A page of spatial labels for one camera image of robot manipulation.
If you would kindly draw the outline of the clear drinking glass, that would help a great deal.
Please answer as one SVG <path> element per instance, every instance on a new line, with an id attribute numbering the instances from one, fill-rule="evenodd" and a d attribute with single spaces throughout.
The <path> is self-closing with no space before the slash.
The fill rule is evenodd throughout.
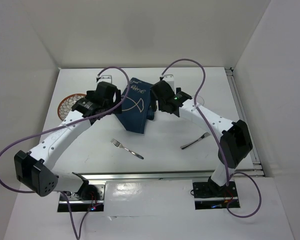
<path id="1" fill-rule="evenodd" d="M 193 95 L 193 101 L 194 101 L 194 106 L 198 107 L 198 106 L 204 106 L 205 104 L 205 100 L 201 95 Z"/>

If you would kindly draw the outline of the blue whale placemat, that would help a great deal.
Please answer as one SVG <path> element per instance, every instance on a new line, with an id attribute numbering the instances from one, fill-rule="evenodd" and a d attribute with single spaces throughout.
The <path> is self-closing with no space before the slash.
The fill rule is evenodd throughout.
<path id="1" fill-rule="evenodd" d="M 153 120 L 155 116 L 151 108 L 152 84 L 135 77 L 129 82 L 128 95 L 121 105 L 122 113 L 116 117 L 126 131 L 144 134 L 147 120 Z"/>

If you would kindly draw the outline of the orange rimmed patterned plate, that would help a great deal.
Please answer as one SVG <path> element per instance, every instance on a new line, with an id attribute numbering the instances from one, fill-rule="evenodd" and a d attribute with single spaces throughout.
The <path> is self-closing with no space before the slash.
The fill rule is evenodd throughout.
<path id="1" fill-rule="evenodd" d="M 64 121 L 68 113 L 72 110 L 72 106 L 77 100 L 84 98 L 84 93 L 75 93 L 64 98 L 58 105 L 57 115 L 61 121 Z"/>

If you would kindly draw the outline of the silver fork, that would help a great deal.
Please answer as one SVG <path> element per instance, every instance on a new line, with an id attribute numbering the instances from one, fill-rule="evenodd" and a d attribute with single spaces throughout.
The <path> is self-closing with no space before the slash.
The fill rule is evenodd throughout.
<path id="1" fill-rule="evenodd" d="M 141 160 L 144 159 L 144 157 L 141 156 L 140 154 L 138 154 L 138 153 L 136 153 L 135 151 L 132 151 L 132 150 L 126 148 L 125 146 L 123 146 L 122 143 L 120 143 L 118 140 L 116 140 L 116 139 L 113 138 L 113 139 L 111 139 L 110 142 L 111 142 L 114 146 L 116 146 L 117 148 L 124 149 L 124 150 L 128 151 L 129 153 L 131 153 L 132 155 L 134 155 L 135 157 L 141 159 Z"/>

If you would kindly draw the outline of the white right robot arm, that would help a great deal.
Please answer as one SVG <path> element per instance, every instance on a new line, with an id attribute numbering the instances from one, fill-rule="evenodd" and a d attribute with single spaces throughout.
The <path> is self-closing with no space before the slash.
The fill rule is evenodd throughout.
<path id="1" fill-rule="evenodd" d="M 151 105 L 158 110 L 192 122 L 213 136 L 217 145 L 219 165 L 209 177 L 207 187 L 213 196 L 220 196 L 226 189 L 226 182 L 234 174 L 240 162 L 253 149 L 247 124 L 223 118 L 195 100 L 180 88 L 175 92 L 163 79 L 150 88 Z"/>

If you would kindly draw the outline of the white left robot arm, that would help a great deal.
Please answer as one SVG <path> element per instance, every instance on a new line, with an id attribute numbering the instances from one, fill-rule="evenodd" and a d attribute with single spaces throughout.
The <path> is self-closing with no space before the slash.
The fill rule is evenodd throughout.
<path id="1" fill-rule="evenodd" d="M 71 192 L 76 199 L 82 200 L 89 192 L 95 192 L 97 189 L 82 175 L 54 173 L 52 169 L 72 142 L 96 122 L 91 116 L 121 113 L 121 107 L 114 109 L 121 99 L 121 91 L 115 85 L 99 82 L 96 90 L 89 90 L 85 97 L 75 102 L 59 130 L 28 152 L 20 150 L 15 154 L 17 179 L 41 197 L 51 192 Z"/>

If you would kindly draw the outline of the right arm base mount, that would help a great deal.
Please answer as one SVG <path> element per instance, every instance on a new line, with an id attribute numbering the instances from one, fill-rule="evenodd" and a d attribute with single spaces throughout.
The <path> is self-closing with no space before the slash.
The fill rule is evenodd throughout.
<path id="1" fill-rule="evenodd" d="M 193 182 L 192 186 L 193 189 L 190 194 L 194 197 L 196 210 L 226 209 L 228 203 L 230 203 L 229 208 L 240 208 L 234 181 L 231 181 L 229 186 L 226 186 L 219 193 L 213 193 L 208 188 L 208 182 Z"/>

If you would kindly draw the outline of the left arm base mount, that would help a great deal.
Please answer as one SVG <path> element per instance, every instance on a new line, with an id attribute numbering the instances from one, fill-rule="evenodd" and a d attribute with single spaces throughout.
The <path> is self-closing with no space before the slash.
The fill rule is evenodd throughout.
<path id="1" fill-rule="evenodd" d="M 74 213 L 83 213 L 88 209 L 91 212 L 103 212 L 104 211 L 104 198 L 106 190 L 105 181 L 91 181 L 90 187 L 84 196 L 80 196 L 76 193 L 65 191 L 65 195 L 69 201 L 71 211 Z"/>

